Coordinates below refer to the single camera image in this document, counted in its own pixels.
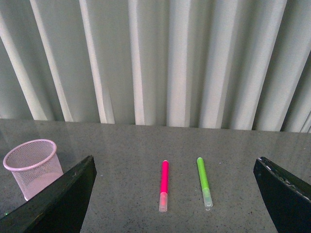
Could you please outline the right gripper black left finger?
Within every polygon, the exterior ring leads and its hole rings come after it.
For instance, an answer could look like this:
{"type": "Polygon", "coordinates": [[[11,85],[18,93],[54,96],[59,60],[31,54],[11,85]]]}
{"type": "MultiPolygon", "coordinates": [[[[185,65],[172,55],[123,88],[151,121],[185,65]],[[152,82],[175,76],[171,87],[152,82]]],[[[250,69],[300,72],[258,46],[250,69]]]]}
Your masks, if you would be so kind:
{"type": "Polygon", "coordinates": [[[87,156],[51,185],[0,220],[2,233],[78,233],[97,171],[87,156]]]}

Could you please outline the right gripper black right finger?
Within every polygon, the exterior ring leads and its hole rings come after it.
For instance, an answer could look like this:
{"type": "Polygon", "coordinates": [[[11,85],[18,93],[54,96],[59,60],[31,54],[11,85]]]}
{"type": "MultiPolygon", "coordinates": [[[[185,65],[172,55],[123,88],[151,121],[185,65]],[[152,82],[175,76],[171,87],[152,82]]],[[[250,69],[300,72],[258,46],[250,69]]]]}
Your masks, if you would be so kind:
{"type": "Polygon", "coordinates": [[[311,231],[311,185],[265,157],[254,169],[262,199],[279,233],[311,231]]]}

